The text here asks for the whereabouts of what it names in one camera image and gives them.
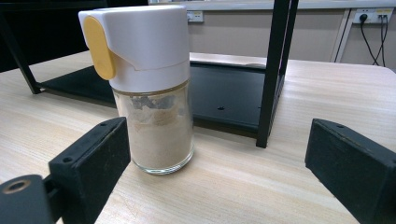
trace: glass jar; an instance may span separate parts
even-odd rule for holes
[[[189,81],[164,91],[122,92],[113,88],[120,116],[127,118],[133,162],[149,174],[165,175],[192,157]]]

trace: wooden table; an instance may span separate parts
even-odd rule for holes
[[[265,59],[192,54],[221,63]],[[38,81],[92,65],[88,52],[32,66]],[[0,183],[49,174],[48,161],[115,108],[47,92],[19,70],[0,74]],[[396,75],[387,68],[290,61],[266,149],[255,139],[194,127],[195,154],[170,175],[130,164],[97,223],[356,223],[304,167],[313,118],[348,126],[396,149]]]

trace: yellow tab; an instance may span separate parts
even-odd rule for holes
[[[116,75],[116,66],[102,25],[96,18],[89,16],[84,21],[84,34],[96,72],[102,79],[110,80]]]

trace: power outlet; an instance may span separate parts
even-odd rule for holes
[[[361,23],[361,15],[366,14],[367,20],[364,23],[381,23],[381,17],[387,16],[388,22],[392,16],[393,7],[386,8],[360,8],[356,11],[353,23]]]
[[[204,22],[203,11],[187,11],[187,20],[189,22]]]

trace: black plug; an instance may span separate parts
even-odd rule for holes
[[[367,14],[361,14],[361,16],[359,17],[359,20],[361,20],[361,23],[364,23],[365,21],[367,21]]]

